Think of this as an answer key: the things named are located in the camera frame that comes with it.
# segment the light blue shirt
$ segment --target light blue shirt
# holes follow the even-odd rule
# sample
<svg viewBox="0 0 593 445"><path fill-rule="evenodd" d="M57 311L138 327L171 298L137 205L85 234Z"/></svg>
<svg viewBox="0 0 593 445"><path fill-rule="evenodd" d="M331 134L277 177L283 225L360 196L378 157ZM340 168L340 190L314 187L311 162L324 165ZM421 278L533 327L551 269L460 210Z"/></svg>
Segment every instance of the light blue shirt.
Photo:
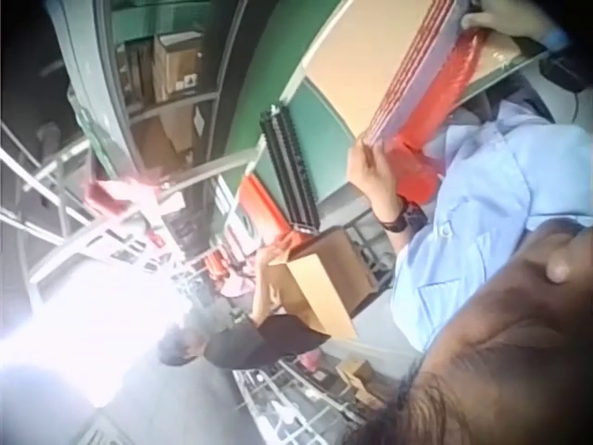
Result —
<svg viewBox="0 0 593 445"><path fill-rule="evenodd" d="M556 217L593 225L592 139L503 101L498 120L447 130L432 224L397 256L391 312L425 350L525 230Z"/></svg>

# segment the hand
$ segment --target hand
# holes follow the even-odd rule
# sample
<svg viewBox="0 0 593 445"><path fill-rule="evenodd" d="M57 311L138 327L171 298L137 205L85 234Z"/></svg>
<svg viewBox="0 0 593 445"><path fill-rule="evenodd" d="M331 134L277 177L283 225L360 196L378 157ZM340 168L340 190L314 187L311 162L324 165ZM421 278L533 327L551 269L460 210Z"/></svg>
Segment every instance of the hand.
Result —
<svg viewBox="0 0 593 445"><path fill-rule="evenodd" d="M466 14L463 29L488 28L512 37L529 37L542 42L556 28L554 22L531 0L481 0L482 12Z"/></svg>
<svg viewBox="0 0 593 445"><path fill-rule="evenodd" d="M260 248L256 253L255 266L261 270L265 268L272 260L275 260L281 253L290 248L291 234L286 234L280 239L274 241L268 246Z"/></svg>
<svg viewBox="0 0 593 445"><path fill-rule="evenodd" d="M382 142L367 146L359 138L348 151L346 178L371 201L379 221L388 223L396 219L401 207L396 193L397 179Z"/></svg>

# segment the box flap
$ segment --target box flap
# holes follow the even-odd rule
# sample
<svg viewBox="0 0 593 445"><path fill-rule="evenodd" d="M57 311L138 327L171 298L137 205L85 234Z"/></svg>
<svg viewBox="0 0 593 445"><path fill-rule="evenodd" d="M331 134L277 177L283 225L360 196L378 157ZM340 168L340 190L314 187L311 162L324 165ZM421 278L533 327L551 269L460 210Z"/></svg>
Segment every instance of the box flap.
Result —
<svg viewBox="0 0 593 445"><path fill-rule="evenodd" d="M323 273L323 263L317 255L288 263L323 330L332 337L353 338L356 330L332 279Z"/></svg>

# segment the label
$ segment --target label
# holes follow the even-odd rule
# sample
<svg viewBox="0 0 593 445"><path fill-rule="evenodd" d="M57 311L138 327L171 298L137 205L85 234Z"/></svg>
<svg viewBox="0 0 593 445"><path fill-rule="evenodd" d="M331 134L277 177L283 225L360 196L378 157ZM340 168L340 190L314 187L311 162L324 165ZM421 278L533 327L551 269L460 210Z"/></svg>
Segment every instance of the label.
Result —
<svg viewBox="0 0 593 445"><path fill-rule="evenodd" d="M188 74L183 77L183 85L185 88L191 88L197 85L197 74Z"/></svg>

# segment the black watch strap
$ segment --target black watch strap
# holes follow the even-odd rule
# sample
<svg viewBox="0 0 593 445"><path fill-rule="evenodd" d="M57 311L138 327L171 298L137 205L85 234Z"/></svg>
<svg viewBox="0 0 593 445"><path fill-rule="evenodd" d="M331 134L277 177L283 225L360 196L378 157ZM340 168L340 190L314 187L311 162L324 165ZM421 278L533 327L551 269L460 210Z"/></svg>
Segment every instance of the black watch strap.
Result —
<svg viewBox="0 0 593 445"><path fill-rule="evenodd" d="M382 222L379 223L383 226L383 228L387 232L393 232L394 234L399 234L406 230L408 227L408 220L406 219L406 211L408 211L408 207L410 206L410 202L404 198L399 197L401 200L401 212L397 216L397 218L392 222Z"/></svg>

